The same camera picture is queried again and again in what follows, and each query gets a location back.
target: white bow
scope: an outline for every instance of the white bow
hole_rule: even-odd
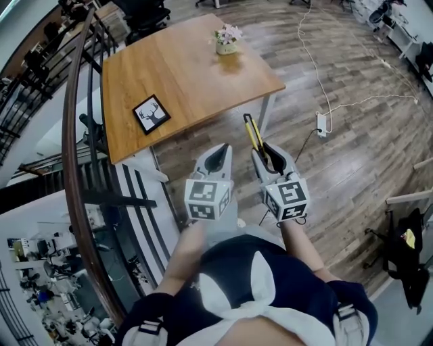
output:
[[[272,307],[275,283],[272,270],[257,251],[251,266],[251,291],[254,301],[247,301],[232,309],[229,300],[211,277],[200,274],[200,292],[204,308],[223,320],[200,330],[178,346],[213,346],[242,318],[264,316],[296,334],[307,346],[335,346],[336,341],[327,326],[318,319],[290,308]]]

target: sleeve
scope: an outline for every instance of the sleeve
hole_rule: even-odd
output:
[[[370,327],[369,345],[378,327],[378,312],[373,303],[368,299],[364,286],[359,283],[346,281],[329,281],[327,284],[335,292],[340,303],[353,304],[355,309],[367,316]]]
[[[132,327],[139,326],[144,320],[152,321],[165,315],[173,299],[167,293],[152,293],[137,301],[118,329],[115,346],[122,345],[123,337]]]

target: skin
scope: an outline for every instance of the skin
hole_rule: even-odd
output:
[[[204,225],[196,222],[184,230],[168,263],[164,278],[155,292],[176,295],[185,281],[200,267],[204,252]],[[305,234],[304,228],[293,220],[281,223],[281,235],[288,255],[303,261],[313,273],[329,282],[339,280],[325,267],[319,253]],[[218,342],[218,346],[298,346],[304,343],[273,321],[264,318],[246,318],[237,321]]]

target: power strip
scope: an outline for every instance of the power strip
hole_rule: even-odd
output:
[[[326,137],[326,116],[322,114],[316,114],[316,129],[317,136]]]

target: potted plant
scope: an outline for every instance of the potted plant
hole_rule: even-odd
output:
[[[242,31],[237,26],[224,24],[221,30],[215,31],[216,52],[227,55],[237,52],[236,41],[242,37]]]

